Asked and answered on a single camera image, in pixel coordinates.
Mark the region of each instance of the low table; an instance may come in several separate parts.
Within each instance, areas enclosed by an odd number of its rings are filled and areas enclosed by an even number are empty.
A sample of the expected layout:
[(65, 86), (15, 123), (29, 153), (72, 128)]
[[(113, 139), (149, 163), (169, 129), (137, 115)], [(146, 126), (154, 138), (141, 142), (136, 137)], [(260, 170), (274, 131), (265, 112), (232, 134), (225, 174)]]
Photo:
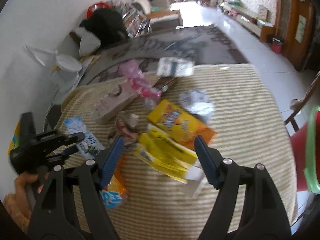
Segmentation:
[(236, 21), (239, 22), (243, 27), (248, 29), (250, 32), (257, 35), (261, 42), (267, 42), (268, 37), (275, 34), (276, 29), (270, 23), (266, 23), (261, 27), (257, 26), (257, 21), (259, 19), (257, 13), (244, 7), (230, 5), (228, 3), (224, 3), (223, 8), (226, 11), (235, 11), (236, 13), (238, 13), (238, 15), (236, 16)]
[[(146, 73), (146, 77), (151, 83), (158, 79), (154, 72)], [(91, 119), (90, 113), (100, 98), (123, 81), (124, 78), (117, 78), (74, 90), (62, 104), (59, 130), (67, 132), (63, 125), (65, 118), (80, 116), (97, 139), (108, 147), (107, 136), (114, 121), (99, 125)], [(297, 216), (297, 202), (291, 144), (275, 100), (254, 67), (250, 64), (196, 66), (194, 75), (181, 78), (164, 98), (178, 103), (178, 95), (192, 88), (206, 90), (215, 106), (208, 125), (218, 134), (211, 147), (242, 166), (254, 167), (263, 163), (292, 224)], [(145, 131), (148, 121), (142, 100), (136, 99), (126, 110), (140, 116), (138, 129)], [(67, 160), (66, 167), (79, 166), (83, 161), (80, 154), (74, 154)], [(196, 199), (189, 198), (180, 191), (179, 182), (154, 170), (131, 151), (124, 153), (121, 172), (129, 197), (123, 205), (108, 211), (121, 239), (198, 238), (218, 194), (212, 185), (206, 182)], [(230, 231), (239, 225), (244, 191), (245, 187), (240, 186)], [(88, 230), (76, 188), (75, 202), (80, 225)]]

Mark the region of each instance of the red trash bin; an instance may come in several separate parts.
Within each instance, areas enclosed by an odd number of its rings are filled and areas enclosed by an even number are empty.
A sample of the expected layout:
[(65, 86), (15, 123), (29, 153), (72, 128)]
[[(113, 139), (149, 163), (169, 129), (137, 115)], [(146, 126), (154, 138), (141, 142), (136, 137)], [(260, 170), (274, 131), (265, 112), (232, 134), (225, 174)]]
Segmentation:
[(283, 43), (279, 39), (273, 38), (272, 45), (271, 45), (271, 49), (273, 52), (280, 54), (282, 50), (282, 46), (283, 46)]

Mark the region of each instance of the yellow package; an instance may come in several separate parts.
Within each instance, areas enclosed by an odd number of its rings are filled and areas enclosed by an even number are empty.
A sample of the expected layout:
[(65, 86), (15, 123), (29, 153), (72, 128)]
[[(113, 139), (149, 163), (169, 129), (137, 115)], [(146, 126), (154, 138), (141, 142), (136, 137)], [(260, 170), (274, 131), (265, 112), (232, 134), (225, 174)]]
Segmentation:
[(149, 125), (148, 134), (142, 133), (135, 155), (156, 170), (187, 183), (188, 179), (198, 180), (203, 171), (194, 151), (191, 151), (170, 139), (159, 128)]
[(167, 132), (175, 142), (191, 150), (194, 150), (196, 136), (201, 135), (208, 144), (216, 134), (207, 125), (166, 99), (162, 100), (147, 118)]

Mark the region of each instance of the patterned carpet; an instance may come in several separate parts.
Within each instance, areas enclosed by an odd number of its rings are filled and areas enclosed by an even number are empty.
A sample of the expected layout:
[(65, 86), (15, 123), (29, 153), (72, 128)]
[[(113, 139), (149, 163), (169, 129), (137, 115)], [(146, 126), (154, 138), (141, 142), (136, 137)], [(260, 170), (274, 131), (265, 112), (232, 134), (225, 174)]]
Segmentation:
[(236, 45), (217, 26), (197, 26), (162, 31), (130, 39), (101, 52), (80, 86), (116, 78), (119, 65), (136, 59), (143, 72), (157, 69), (161, 57), (181, 57), (196, 65), (248, 63)]

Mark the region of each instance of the clutter pile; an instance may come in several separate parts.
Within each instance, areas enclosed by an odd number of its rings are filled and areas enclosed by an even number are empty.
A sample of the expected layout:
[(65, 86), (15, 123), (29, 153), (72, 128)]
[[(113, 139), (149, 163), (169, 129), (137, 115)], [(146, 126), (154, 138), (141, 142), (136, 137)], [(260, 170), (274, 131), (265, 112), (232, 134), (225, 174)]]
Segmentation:
[[(105, 124), (116, 117), (115, 127), (108, 136), (110, 143), (116, 135), (124, 138), (125, 149), (159, 172), (181, 184), (193, 182), (192, 190), (181, 187), (189, 197), (196, 197), (203, 185), (204, 172), (194, 152), (194, 139), (202, 135), (210, 143), (216, 132), (206, 123), (214, 113), (214, 105), (205, 91), (192, 89), (179, 95), (180, 107), (165, 99), (166, 91), (184, 77), (193, 75), (194, 62), (164, 57), (158, 63), (158, 81), (147, 81), (135, 60), (120, 66), (126, 77), (124, 83), (105, 95), (93, 106), (91, 119)], [(148, 114), (146, 130), (137, 130), (139, 116), (126, 115), (124, 109), (134, 100), (142, 100)]]
[(80, 27), (95, 35), (101, 42), (99, 48), (103, 49), (129, 37), (150, 33), (150, 20), (155, 18), (151, 13), (161, 12), (161, 17), (172, 15), (168, 8), (168, 0), (134, 0), (127, 4), (121, 0), (100, 1), (88, 8), (87, 19), (81, 22)]
[(241, 0), (225, 0), (228, 4), (240, 6)]

